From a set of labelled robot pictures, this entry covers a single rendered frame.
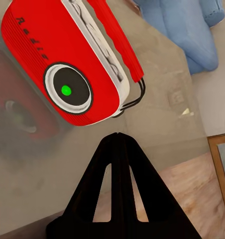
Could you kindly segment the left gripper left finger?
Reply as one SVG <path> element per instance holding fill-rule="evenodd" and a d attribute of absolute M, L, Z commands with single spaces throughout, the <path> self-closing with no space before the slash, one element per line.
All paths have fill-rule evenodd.
<path fill-rule="evenodd" d="M 110 163 L 111 220 L 93 222 L 105 170 Z M 51 239 L 126 239 L 117 132 L 100 142 Z"/>

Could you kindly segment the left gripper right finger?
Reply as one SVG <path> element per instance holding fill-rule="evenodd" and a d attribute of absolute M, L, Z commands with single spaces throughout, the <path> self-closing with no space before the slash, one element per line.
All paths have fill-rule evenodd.
<path fill-rule="evenodd" d="M 126 239 L 202 239 L 136 140 L 118 133 Z M 149 222 L 137 219 L 131 166 Z"/>

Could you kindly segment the radio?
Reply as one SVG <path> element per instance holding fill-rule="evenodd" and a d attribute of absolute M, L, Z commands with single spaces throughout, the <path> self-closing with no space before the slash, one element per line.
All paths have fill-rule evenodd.
<path fill-rule="evenodd" d="M 105 0 L 87 0 L 122 55 L 141 97 L 122 105 L 129 80 L 81 0 L 12 0 L 1 22 L 6 46 L 57 112 L 86 126 L 117 118 L 145 94 L 143 69 Z"/>

